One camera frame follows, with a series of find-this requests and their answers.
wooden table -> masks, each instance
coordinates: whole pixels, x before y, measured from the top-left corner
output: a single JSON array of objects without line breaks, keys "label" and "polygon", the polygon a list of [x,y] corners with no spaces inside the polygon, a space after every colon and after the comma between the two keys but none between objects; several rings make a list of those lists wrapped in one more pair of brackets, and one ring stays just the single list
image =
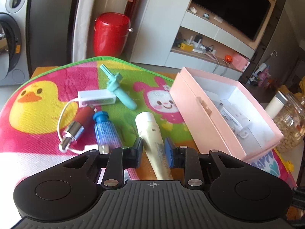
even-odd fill
[{"label": "wooden table", "polygon": [[[36,70],[34,71],[32,78],[35,76],[38,76],[46,71],[52,70],[57,68],[57,66],[52,66],[52,67],[37,67]],[[164,72],[157,72],[161,75],[164,75],[166,77],[169,77],[171,79],[175,79],[176,78],[176,73],[164,73]],[[192,147],[195,148],[198,151],[198,148],[195,144],[194,141],[188,141],[188,147]],[[183,181],[183,177],[184,177],[184,171],[182,169],[172,169],[172,175],[173,178],[175,180],[181,180]],[[145,153],[143,153],[142,155],[142,160],[141,160],[141,166],[140,168],[136,169],[136,172],[138,174],[138,177],[140,178],[140,180],[157,180],[156,175],[153,171],[153,168],[151,167],[151,164],[148,160],[148,157]]]}]

teal plastic part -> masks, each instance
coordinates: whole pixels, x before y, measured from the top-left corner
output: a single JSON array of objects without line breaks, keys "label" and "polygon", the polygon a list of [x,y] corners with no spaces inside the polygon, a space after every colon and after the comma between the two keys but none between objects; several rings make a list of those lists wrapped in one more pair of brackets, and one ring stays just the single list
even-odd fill
[{"label": "teal plastic part", "polygon": [[116,97],[129,109],[135,110],[137,104],[135,101],[120,87],[120,81],[122,80],[122,75],[116,73],[115,75],[111,73],[105,65],[101,65],[100,68],[107,75],[109,81],[107,82],[107,89],[114,93]]}]

yellow duck print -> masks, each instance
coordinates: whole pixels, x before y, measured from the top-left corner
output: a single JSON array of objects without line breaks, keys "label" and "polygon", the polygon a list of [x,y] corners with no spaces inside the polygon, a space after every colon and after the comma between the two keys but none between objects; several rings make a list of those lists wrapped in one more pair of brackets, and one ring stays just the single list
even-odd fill
[{"label": "yellow duck print", "polygon": [[[16,130],[44,134],[57,130],[57,122],[66,102],[58,100],[57,85],[38,81],[24,88],[10,111],[10,124]],[[71,123],[77,112],[77,103],[71,103],[61,120],[60,128]]]}]

pink bunny print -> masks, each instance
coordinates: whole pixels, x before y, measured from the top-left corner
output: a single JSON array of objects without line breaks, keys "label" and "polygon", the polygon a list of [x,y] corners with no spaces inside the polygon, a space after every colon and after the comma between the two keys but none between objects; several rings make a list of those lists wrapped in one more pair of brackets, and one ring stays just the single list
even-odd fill
[{"label": "pink bunny print", "polygon": [[144,90],[143,97],[147,107],[152,111],[161,114],[161,119],[167,120],[167,123],[162,126],[168,131],[171,131],[173,124],[184,123],[184,121],[175,102],[170,96],[170,86],[158,76],[155,77],[155,82],[158,87],[151,87],[143,82],[135,82],[133,89],[136,92]]}]

black tv screen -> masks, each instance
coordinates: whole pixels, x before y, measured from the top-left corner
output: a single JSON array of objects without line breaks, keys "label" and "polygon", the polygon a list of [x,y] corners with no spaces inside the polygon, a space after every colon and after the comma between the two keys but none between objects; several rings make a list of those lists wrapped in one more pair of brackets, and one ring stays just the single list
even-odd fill
[{"label": "black tv screen", "polygon": [[193,0],[255,40],[269,11],[269,0]]}]

